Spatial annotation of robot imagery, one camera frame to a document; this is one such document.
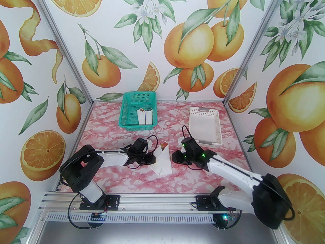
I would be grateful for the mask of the white paper napkin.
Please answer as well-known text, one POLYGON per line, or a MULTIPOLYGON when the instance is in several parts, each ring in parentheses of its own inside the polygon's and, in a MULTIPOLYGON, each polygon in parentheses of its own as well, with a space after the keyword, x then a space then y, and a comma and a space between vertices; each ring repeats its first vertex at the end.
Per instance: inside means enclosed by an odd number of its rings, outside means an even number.
POLYGON ((161 150, 161 147, 154 151, 153 155, 156 157, 156 163, 149 165, 158 177, 165 177, 172 174, 171 157, 169 152, 169 145, 161 150))

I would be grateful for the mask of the white plastic perforated basket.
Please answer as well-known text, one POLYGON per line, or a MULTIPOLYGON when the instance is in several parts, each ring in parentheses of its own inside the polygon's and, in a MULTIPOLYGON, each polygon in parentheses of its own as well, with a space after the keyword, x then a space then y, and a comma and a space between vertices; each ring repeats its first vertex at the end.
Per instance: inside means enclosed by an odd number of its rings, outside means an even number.
POLYGON ((189 131, 198 145, 218 148, 223 144, 219 111, 202 107, 190 107, 189 131))

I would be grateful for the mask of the green plastic mesh basket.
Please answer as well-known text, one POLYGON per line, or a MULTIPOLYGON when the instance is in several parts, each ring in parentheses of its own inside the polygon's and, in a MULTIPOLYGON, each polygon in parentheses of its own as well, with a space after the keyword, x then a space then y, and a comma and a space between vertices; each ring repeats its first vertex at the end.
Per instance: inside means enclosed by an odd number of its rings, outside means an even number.
POLYGON ((131 91, 123 95, 119 126, 128 131, 152 130, 157 125, 157 97, 153 91, 131 91), (138 110, 143 109, 141 115, 149 113, 149 124, 140 124, 138 110))

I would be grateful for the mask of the black round device with light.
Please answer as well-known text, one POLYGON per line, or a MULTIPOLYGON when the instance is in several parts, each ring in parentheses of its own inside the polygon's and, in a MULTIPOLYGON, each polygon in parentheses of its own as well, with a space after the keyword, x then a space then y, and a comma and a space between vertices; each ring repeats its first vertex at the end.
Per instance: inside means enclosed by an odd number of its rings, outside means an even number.
POLYGON ((226 214, 213 214, 212 216, 213 219, 213 226, 218 228, 218 229, 225 229, 228 225, 229 222, 229 217, 226 214))

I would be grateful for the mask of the aluminium side beam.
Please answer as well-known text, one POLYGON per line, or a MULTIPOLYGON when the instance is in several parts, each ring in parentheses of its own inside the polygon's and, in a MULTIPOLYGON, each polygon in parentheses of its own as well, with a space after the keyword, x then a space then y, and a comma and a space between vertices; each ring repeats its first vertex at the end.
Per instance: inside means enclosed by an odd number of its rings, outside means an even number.
POLYGON ((59 174, 56 172, 53 177, 45 181, 28 183, 32 186, 32 201, 27 222, 24 227, 29 228, 25 244, 37 244, 47 221, 50 212, 66 213, 68 202, 71 200, 71 193, 60 192, 62 186, 59 182, 59 174))

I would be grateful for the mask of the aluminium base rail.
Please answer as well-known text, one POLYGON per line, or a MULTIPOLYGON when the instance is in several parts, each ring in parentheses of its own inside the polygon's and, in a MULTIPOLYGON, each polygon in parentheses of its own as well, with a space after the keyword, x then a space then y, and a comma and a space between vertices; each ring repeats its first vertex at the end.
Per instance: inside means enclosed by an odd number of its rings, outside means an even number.
MULTIPOLYGON (((72 192, 46 192, 39 204, 38 211, 67 212, 72 202, 72 212, 80 210, 81 197, 72 192)), ((126 213, 155 213, 155 214, 185 214, 198 213, 191 205, 197 194, 145 194, 145 193, 119 193, 120 203, 117 211, 109 210, 109 214, 126 213)))

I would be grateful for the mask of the aluminium frame post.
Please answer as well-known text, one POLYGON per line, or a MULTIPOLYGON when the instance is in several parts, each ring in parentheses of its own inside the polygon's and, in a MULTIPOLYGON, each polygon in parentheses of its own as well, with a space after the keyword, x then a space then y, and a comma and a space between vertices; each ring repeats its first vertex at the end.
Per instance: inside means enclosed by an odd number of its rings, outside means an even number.
POLYGON ((230 86, 228 92, 226 93, 226 96, 223 100, 224 107, 226 107, 228 105, 228 102, 230 101, 231 96, 232 96, 233 92, 235 91, 238 83, 240 82, 241 78, 244 77, 244 73, 248 69, 250 60, 254 56, 255 51, 258 48, 259 43, 262 40, 262 37, 264 36, 265 32, 267 31, 269 23, 272 20, 273 15, 274 15, 276 9, 279 7, 281 1, 282 0, 271 0, 270 1, 262 19, 261 19, 261 22, 259 24, 257 32, 251 41, 251 44, 245 54, 245 57, 243 58, 241 65, 239 66, 239 70, 238 70, 237 74, 235 75, 234 80, 231 83, 231 86, 230 86))
POLYGON ((64 58, 66 59, 66 62, 68 66, 70 67, 70 70, 72 71, 75 79, 77 80, 77 83, 80 85, 81 91, 84 93, 86 100, 88 103, 92 106, 94 104, 94 101, 80 75, 80 72, 78 71, 78 68, 70 54, 70 51, 68 50, 68 47, 66 46, 64 39, 60 33, 60 30, 56 24, 56 21, 54 20, 48 6, 45 3, 45 0, 35 0, 36 5, 40 8, 40 11, 44 14, 45 19, 47 21, 47 24, 55 38, 55 41, 58 44, 58 47, 63 54, 64 58))

